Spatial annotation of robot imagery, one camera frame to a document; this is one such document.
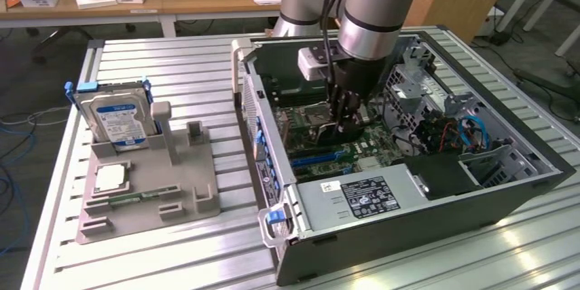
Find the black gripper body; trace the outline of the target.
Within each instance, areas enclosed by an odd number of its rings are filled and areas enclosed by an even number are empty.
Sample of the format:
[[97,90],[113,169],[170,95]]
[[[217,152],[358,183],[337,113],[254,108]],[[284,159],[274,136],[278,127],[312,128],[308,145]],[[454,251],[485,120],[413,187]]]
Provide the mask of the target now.
[[332,61],[328,77],[328,95],[337,89],[368,97],[378,81],[378,61],[349,58]]

